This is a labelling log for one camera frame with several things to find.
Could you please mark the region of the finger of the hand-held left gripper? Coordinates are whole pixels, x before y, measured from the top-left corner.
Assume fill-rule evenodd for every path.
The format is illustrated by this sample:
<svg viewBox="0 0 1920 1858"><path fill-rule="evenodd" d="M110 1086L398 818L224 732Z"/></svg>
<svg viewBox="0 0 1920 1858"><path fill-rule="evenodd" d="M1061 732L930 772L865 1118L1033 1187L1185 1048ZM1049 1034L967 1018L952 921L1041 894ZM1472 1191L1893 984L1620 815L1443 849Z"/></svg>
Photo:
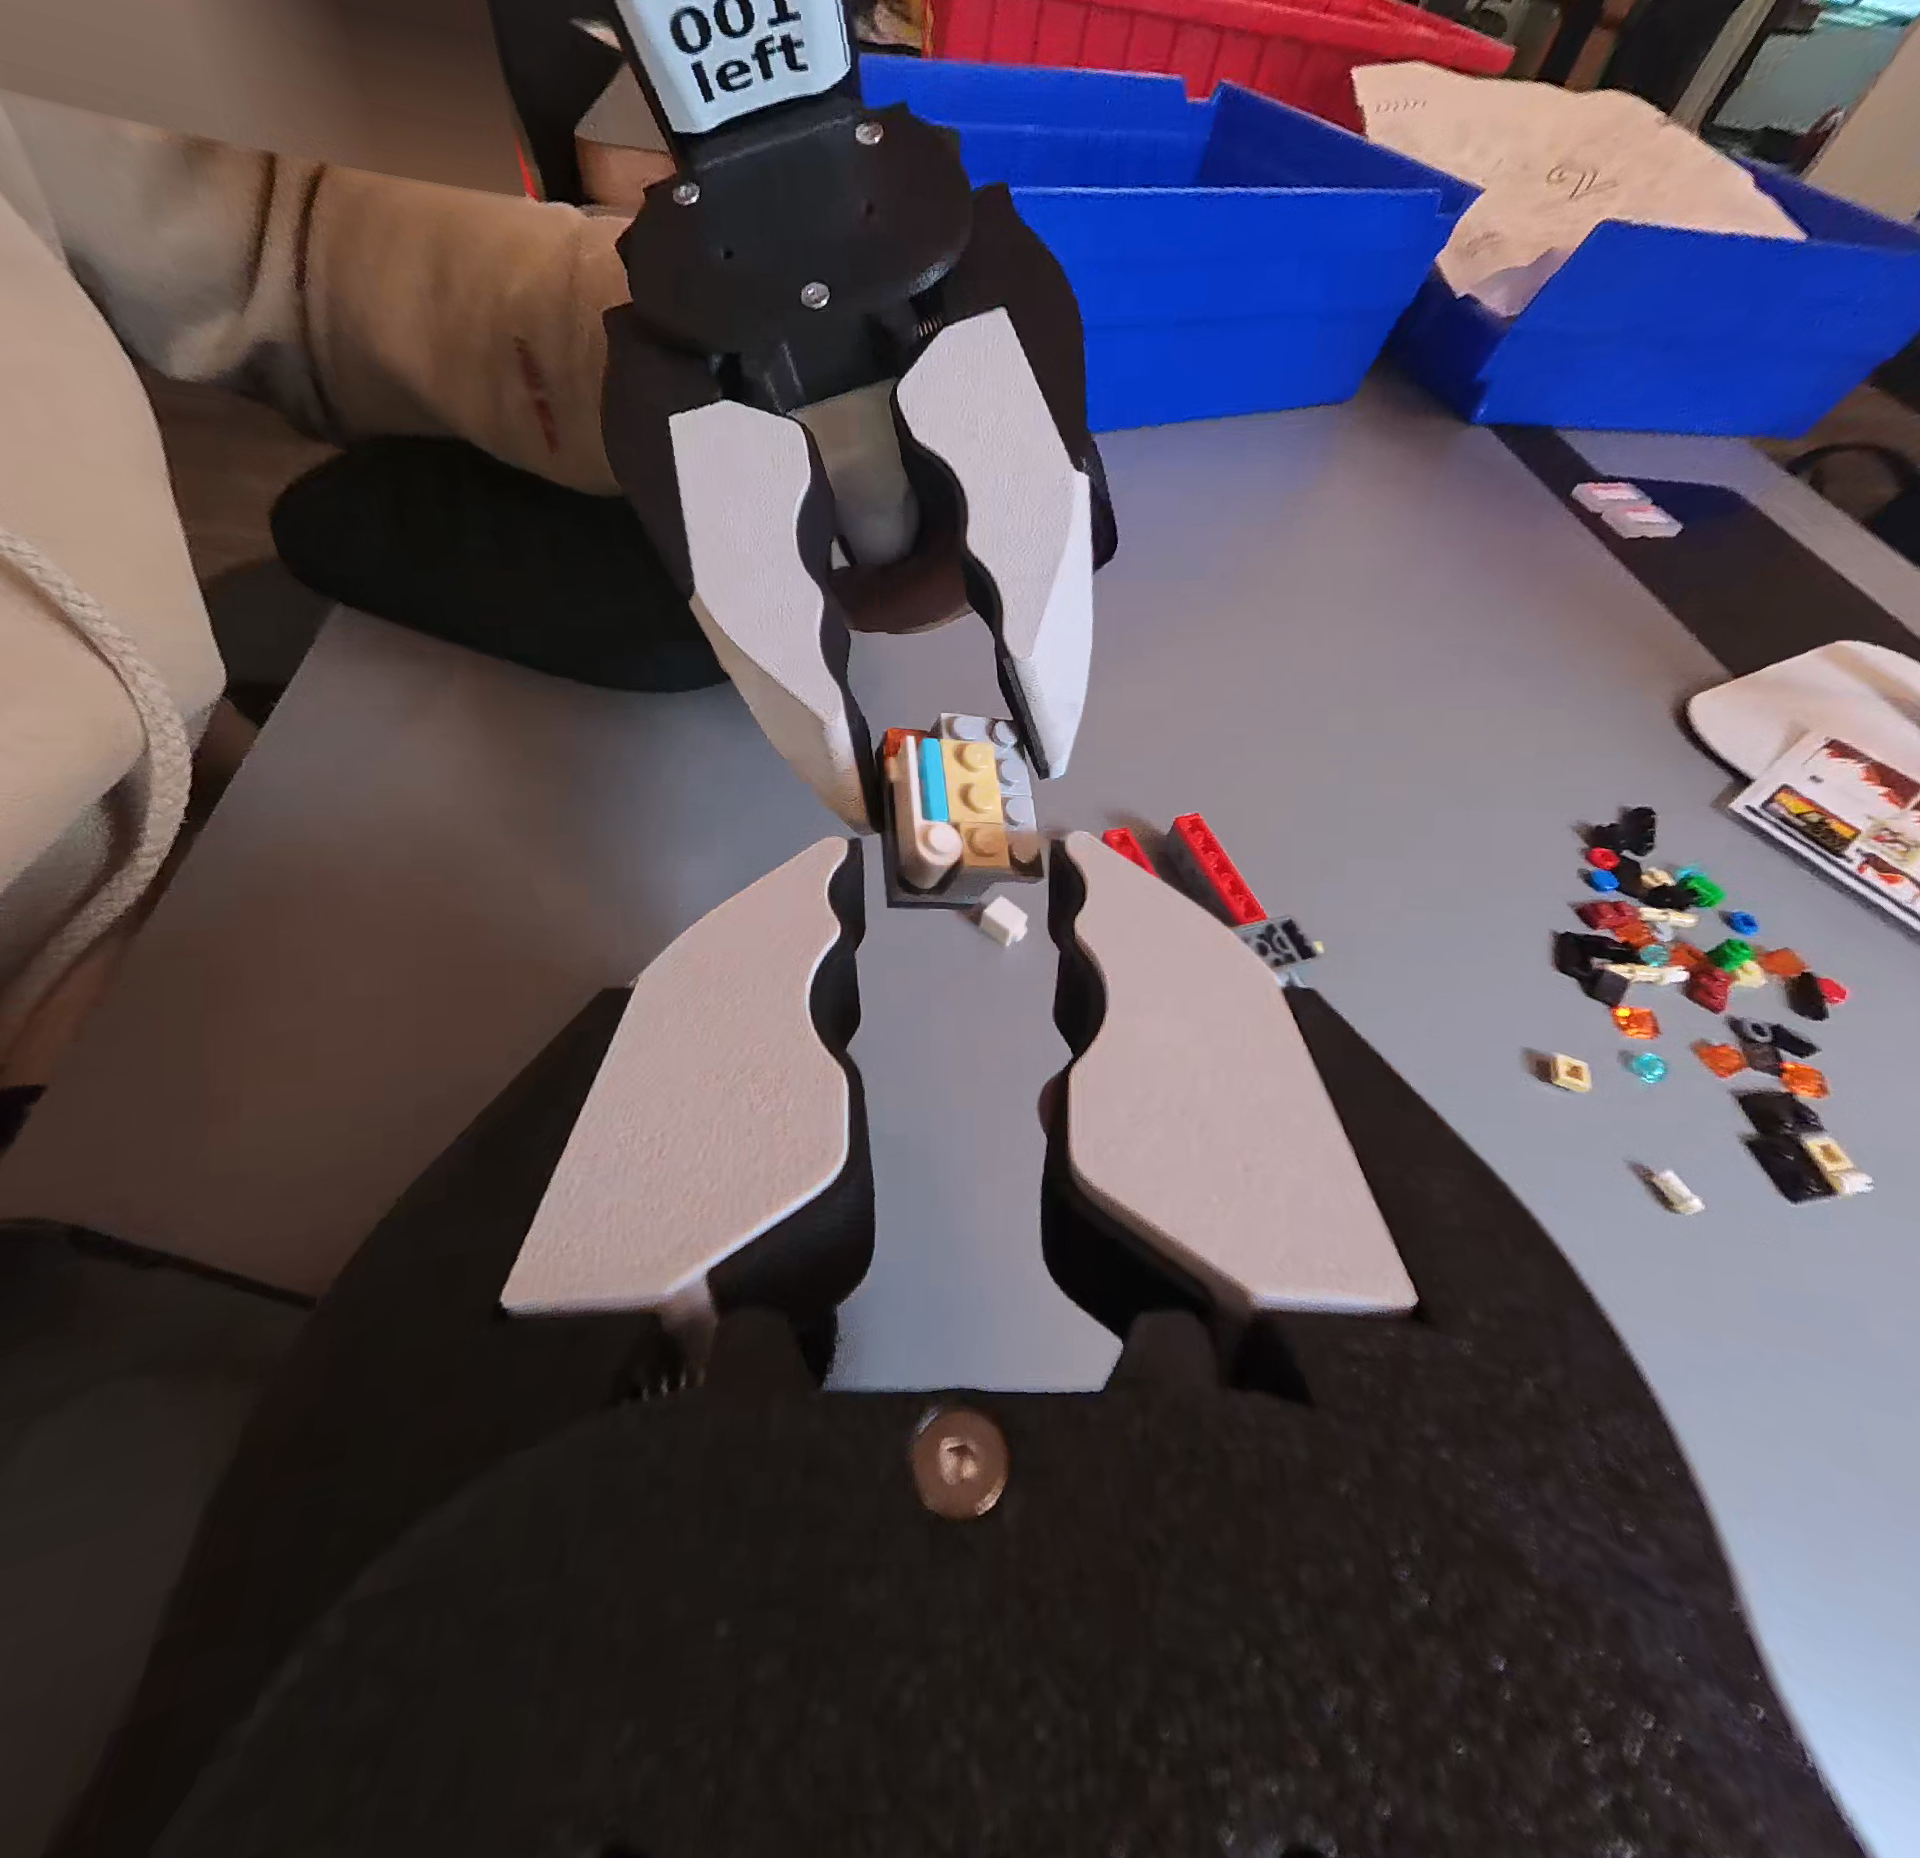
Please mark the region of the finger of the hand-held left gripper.
<svg viewBox="0 0 1920 1858"><path fill-rule="evenodd" d="M830 590L833 503L791 418L717 401L668 423L690 608L761 734L827 812L876 830L852 636Z"/></svg>
<svg viewBox="0 0 1920 1858"><path fill-rule="evenodd" d="M1092 484L1011 312L981 311L936 335L895 386L895 418L906 469L955 506L965 582L1025 756L1060 780L1092 662Z"/></svg>

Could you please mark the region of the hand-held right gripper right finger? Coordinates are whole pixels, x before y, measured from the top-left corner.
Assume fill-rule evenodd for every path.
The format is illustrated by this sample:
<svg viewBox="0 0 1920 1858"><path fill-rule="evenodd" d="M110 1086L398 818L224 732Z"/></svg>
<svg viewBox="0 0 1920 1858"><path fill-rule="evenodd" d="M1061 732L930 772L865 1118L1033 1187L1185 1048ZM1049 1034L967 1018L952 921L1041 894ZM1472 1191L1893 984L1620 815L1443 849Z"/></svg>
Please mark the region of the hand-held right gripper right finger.
<svg viewBox="0 0 1920 1858"><path fill-rule="evenodd" d="M1286 989L1227 924L1092 834L1052 840L1067 1193L1227 1318L1409 1316L1418 1289Z"/></svg>

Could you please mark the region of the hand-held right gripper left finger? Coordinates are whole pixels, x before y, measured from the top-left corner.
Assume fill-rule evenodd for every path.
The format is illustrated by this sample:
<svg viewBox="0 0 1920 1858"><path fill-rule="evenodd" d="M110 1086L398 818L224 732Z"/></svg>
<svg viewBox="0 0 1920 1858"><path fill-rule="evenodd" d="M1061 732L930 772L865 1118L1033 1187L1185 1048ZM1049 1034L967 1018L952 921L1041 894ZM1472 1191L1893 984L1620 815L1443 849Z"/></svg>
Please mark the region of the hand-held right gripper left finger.
<svg viewBox="0 0 1920 1858"><path fill-rule="evenodd" d="M638 976L499 1289L510 1316L717 1316L715 1276L852 1167L848 1034L813 984L865 923L863 849L822 838Z"/></svg>

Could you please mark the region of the grey red lego beam frame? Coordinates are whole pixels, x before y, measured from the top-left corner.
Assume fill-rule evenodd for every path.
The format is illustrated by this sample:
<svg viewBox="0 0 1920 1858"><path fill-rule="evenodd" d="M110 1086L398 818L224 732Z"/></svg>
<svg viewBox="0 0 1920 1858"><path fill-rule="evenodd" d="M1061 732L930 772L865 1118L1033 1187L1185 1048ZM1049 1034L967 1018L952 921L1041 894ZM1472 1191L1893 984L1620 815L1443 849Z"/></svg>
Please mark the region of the grey red lego beam frame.
<svg viewBox="0 0 1920 1858"><path fill-rule="evenodd" d="M1192 812L1170 822L1157 847L1147 847L1129 828L1115 825L1096 834L1117 857L1147 876L1181 889L1196 907L1252 949L1262 965L1291 982L1289 974L1317 960L1325 947L1291 917L1268 912L1241 875L1209 824Z"/></svg>

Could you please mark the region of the small tan grey lego assembly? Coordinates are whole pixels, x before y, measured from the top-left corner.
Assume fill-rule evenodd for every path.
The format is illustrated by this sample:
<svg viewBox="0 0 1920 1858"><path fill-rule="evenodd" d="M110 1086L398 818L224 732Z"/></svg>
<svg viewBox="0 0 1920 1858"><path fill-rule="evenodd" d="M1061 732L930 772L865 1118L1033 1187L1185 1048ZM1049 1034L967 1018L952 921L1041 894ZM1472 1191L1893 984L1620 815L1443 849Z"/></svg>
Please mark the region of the small tan grey lego assembly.
<svg viewBox="0 0 1920 1858"><path fill-rule="evenodd" d="M970 909L1043 880L1034 775L1009 717L889 728L876 752L892 909Z"/></svg>

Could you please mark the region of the person's left forearm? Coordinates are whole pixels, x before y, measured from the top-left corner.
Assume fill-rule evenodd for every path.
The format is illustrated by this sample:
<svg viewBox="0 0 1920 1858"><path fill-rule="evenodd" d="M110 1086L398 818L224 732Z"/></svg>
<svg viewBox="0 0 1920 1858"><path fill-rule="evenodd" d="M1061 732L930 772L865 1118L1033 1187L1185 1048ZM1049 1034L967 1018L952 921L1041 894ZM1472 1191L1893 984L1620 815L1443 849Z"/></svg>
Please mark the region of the person's left forearm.
<svg viewBox="0 0 1920 1858"><path fill-rule="evenodd" d="M326 167L17 93L3 196L123 352L313 438L456 438L614 495L625 220Z"/></svg>

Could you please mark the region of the lego sticker sheet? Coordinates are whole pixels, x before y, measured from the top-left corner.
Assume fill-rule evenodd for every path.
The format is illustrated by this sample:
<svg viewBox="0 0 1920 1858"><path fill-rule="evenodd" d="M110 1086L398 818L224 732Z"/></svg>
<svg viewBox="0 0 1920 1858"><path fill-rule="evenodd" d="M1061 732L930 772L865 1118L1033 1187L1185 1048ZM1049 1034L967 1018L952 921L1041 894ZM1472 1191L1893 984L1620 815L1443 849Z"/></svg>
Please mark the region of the lego sticker sheet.
<svg viewBox="0 0 1920 1858"><path fill-rule="evenodd" d="M1800 863L1918 923L1916 741L1797 734L1731 798L1730 815Z"/></svg>

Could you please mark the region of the person's left hand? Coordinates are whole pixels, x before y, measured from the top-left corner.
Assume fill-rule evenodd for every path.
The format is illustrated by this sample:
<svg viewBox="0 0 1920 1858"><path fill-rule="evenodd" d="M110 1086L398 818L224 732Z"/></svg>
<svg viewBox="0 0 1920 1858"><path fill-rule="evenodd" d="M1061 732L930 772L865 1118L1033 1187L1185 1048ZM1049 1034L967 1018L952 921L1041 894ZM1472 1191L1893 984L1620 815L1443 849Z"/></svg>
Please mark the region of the person's left hand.
<svg viewBox="0 0 1920 1858"><path fill-rule="evenodd" d="M833 564L827 588L861 636L915 636L973 616L961 556L951 547L915 552L884 566Z"/></svg>

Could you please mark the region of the red plastic storage bin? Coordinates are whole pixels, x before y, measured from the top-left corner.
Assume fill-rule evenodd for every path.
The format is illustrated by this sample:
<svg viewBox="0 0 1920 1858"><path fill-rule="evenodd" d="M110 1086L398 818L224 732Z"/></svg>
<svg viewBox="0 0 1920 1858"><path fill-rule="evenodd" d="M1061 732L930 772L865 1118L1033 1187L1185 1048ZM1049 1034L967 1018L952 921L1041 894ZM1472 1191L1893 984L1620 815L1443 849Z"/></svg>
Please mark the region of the red plastic storage bin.
<svg viewBox="0 0 1920 1858"><path fill-rule="evenodd" d="M1352 75L1427 62L1499 77L1513 50L1401 0L925 0L925 56L1232 84L1357 128Z"/></svg>

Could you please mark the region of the scatter of small colourful pieces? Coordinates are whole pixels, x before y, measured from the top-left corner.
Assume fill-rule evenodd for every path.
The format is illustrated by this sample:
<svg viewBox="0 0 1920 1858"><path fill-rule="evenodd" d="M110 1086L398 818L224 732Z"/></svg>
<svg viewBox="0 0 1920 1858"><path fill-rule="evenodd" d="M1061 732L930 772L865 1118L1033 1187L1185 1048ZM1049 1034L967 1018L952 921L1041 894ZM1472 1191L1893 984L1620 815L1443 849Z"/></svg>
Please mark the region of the scatter of small colourful pieces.
<svg viewBox="0 0 1920 1858"><path fill-rule="evenodd" d="M1656 861L1658 815L1620 805L1576 836L1582 897L1550 934L1552 969L1618 1038L1618 1056L1668 1045L1692 1022L1687 1053L1731 1094L1741 1148L1792 1205L1862 1199L1876 1188L1827 1119L1832 1086L1807 1030L1846 989L1792 949L1761 940L1751 912L1699 863Z"/></svg>

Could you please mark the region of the white printed paper bag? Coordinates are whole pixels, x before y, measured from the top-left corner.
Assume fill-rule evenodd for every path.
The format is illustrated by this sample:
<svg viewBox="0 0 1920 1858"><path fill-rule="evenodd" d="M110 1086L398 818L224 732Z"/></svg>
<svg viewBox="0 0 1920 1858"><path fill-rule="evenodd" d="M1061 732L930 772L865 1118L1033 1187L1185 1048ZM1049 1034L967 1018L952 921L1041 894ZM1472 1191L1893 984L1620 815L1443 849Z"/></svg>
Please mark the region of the white printed paper bag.
<svg viewBox="0 0 1920 1858"><path fill-rule="evenodd" d="M1427 62L1352 74L1362 133L1478 191L1436 266L1492 316L1523 312L1605 222L1805 240L1735 162L1628 93L1567 93Z"/></svg>

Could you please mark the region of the white wooden book stand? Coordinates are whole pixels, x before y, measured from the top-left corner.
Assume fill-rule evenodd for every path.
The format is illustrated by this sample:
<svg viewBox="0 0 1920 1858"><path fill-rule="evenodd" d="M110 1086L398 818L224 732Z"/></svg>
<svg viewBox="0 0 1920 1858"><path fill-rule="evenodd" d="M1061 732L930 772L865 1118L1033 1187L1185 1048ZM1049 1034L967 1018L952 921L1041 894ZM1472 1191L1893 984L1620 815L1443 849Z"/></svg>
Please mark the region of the white wooden book stand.
<svg viewBox="0 0 1920 1858"><path fill-rule="evenodd" d="M1805 741L1836 739L1918 775L1918 662L1887 647L1836 642L1697 692L1692 739L1745 783Z"/></svg>

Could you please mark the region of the black desk mat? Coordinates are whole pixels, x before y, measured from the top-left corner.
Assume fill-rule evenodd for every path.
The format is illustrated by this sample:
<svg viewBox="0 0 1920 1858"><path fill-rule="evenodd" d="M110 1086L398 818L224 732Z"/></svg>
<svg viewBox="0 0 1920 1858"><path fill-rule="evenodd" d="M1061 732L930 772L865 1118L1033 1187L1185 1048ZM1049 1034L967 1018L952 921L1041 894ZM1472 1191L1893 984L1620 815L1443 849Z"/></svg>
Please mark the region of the black desk mat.
<svg viewBox="0 0 1920 1858"><path fill-rule="evenodd" d="M1745 675L1844 642L1918 657L1910 626L1739 492L1636 478L1678 536L1624 537L1574 500L1596 473L1559 435L1492 435L1723 671Z"/></svg>

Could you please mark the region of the beige hoodie drawstring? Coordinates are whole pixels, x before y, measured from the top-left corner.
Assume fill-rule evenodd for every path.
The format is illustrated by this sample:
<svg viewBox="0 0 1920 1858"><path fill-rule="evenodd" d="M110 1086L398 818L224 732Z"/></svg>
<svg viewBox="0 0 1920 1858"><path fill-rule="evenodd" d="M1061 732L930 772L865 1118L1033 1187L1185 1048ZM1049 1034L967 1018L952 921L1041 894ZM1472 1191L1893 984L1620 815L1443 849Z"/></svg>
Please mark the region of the beige hoodie drawstring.
<svg viewBox="0 0 1920 1858"><path fill-rule="evenodd" d="M10 530L1 531L1 553L13 573L109 666L134 712L146 761L146 790L133 849L15 978L3 1007L3 1038L13 1040L71 969L103 937L122 928L156 885L179 840L195 788L195 739L161 673L92 593Z"/></svg>

